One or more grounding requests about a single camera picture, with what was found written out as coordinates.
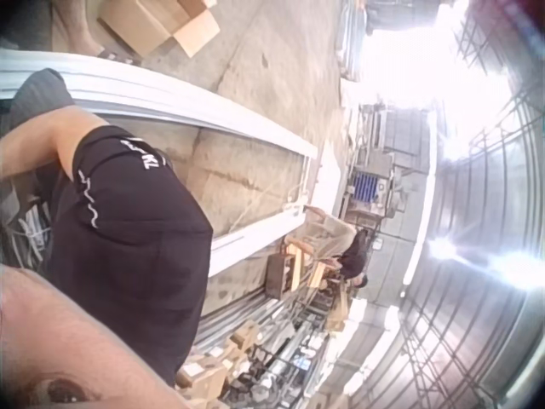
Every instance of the box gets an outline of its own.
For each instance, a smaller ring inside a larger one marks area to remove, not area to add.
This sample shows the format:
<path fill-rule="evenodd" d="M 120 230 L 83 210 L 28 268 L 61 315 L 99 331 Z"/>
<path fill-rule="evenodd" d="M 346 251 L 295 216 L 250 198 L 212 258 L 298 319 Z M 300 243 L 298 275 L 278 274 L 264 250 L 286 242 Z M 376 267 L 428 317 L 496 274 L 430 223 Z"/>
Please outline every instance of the box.
<path fill-rule="evenodd" d="M 178 31 L 191 19 L 178 0 L 140 0 L 140 2 L 170 34 Z"/>
<path fill-rule="evenodd" d="M 187 400 L 193 409 L 208 409 L 209 402 L 206 399 L 197 398 L 190 389 L 181 389 L 178 391 L 182 398 Z"/>
<path fill-rule="evenodd" d="M 220 400 L 212 400 L 209 402 L 208 406 L 206 406 L 206 409 L 231 409 L 231 407 Z"/>
<path fill-rule="evenodd" d="M 221 395 L 226 376 L 227 369 L 218 359 L 205 356 L 184 363 L 176 374 L 176 383 L 195 398 L 213 400 Z"/>
<path fill-rule="evenodd" d="M 231 340 L 237 344 L 238 349 L 246 352 L 255 344 L 259 331 L 259 326 L 254 321 L 249 320 L 232 334 Z"/>
<path fill-rule="evenodd" d="M 214 16 L 204 6 L 204 11 L 192 16 L 187 24 L 173 34 L 173 37 L 191 58 L 219 32 L 220 27 Z"/>
<path fill-rule="evenodd" d="M 237 369 L 240 362 L 247 358 L 246 354 L 240 349 L 234 349 L 228 356 L 226 356 L 221 363 L 227 369 L 228 372 L 233 372 Z"/>
<path fill-rule="evenodd" d="M 106 0 L 100 18 L 141 56 L 170 38 L 170 32 L 139 0 Z"/>
<path fill-rule="evenodd" d="M 174 37 L 193 57 L 220 32 L 202 0 L 106 0 L 100 18 L 141 56 Z"/>
<path fill-rule="evenodd" d="M 203 3 L 206 7 L 214 7 L 218 2 L 217 0 L 203 0 Z"/>
<path fill-rule="evenodd" d="M 227 339 L 222 346 L 213 347 L 208 353 L 208 356 L 213 356 L 222 362 L 233 350 L 238 348 L 237 344 Z"/>

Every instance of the person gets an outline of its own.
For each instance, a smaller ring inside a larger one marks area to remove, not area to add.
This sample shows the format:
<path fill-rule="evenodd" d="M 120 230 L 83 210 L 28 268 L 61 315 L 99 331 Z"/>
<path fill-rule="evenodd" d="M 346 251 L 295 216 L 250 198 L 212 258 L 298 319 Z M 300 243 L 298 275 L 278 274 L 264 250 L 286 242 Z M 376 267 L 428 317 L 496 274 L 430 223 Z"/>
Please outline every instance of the person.
<path fill-rule="evenodd" d="M 364 273 L 367 262 L 366 247 L 367 232 L 360 230 L 346 251 L 336 259 L 341 264 L 341 277 L 356 288 L 364 288 L 369 283 L 367 274 Z"/>
<path fill-rule="evenodd" d="M 205 214 L 157 151 L 75 106 L 58 72 L 33 73 L 10 120 L 1 177 L 34 170 L 51 215 L 45 277 L 173 386 L 204 304 L 213 236 Z"/>
<path fill-rule="evenodd" d="M 139 61 L 123 58 L 105 49 L 93 38 L 87 22 L 86 0 L 53 0 L 53 7 L 66 30 L 72 53 L 139 65 Z"/>
<path fill-rule="evenodd" d="M 189 409 L 141 358 L 29 270 L 0 265 L 2 408 Z"/>
<path fill-rule="evenodd" d="M 358 240 L 354 226 L 328 215 L 322 209 L 305 206 L 307 219 L 303 226 L 293 235 L 285 238 L 286 244 L 295 245 L 316 261 L 321 261 L 328 267 L 339 270 L 342 265 L 336 256 L 346 251 Z"/>

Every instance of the black shorts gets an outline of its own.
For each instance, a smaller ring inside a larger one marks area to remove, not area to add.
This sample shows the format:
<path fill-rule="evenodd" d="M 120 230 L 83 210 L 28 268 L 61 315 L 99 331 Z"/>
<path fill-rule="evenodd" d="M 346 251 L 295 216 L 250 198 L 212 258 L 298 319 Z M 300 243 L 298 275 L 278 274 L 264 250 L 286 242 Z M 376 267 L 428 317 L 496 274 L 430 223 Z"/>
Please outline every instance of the black shorts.
<path fill-rule="evenodd" d="M 73 181 L 38 172 L 52 216 L 50 281 L 167 383 L 195 337 L 212 228 L 166 160 L 115 126 L 80 142 Z"/>

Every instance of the pipe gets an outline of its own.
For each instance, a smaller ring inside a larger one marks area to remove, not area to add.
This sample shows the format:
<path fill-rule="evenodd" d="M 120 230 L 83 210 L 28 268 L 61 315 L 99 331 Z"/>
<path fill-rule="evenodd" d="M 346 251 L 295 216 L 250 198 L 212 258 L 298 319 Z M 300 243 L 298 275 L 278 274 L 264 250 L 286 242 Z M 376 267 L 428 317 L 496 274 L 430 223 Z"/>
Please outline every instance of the pipe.
<path fill-rule="evenodd" d="M 289 361 L 296 350 L 301 346 L 305 336 L 308 335 L 312 325 L 310 322 L 305 321 L 297 330 L 295 335 L 291 338 L 290 342 L 284 347 L 284 350 L 278 356 L 280 359 L 275 360 L 269 367 L 268 371 L 261 377 L 259 385 L 270 389 L 273 386 L 275 379 L 282 374 L 288 364 L 285 361 Z"/>

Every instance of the concrete floor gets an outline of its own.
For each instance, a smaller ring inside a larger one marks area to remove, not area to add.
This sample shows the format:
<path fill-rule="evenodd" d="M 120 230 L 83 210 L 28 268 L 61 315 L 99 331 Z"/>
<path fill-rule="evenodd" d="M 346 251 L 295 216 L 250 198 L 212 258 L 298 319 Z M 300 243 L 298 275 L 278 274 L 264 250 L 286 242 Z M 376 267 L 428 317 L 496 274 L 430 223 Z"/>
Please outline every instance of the concrete floor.
<path fill-rule="evenodd" d="M 123 53 L 96 22 L 99 3 L 88 1 L 91 31 L 105 46 Z M 348 141 L 341 135 L 334 55 L 340 1 L 220 0 L 211 11 L 221 32 L 192 59 L 171 39 L 142 66 L 248 107 L 320 152 L 329 141 L 342 168 Z M 302 160 L 293 153 L 188 126 L 113 121 L 171 156 L 177 175 L 203 207 L 216 235 L 278 212 L 295 198 Z M 310 190 L 318 163 L 311 168 Z M 262 286 L 267 254 L 263 251 L 212 278 L 204 314 Z"/>

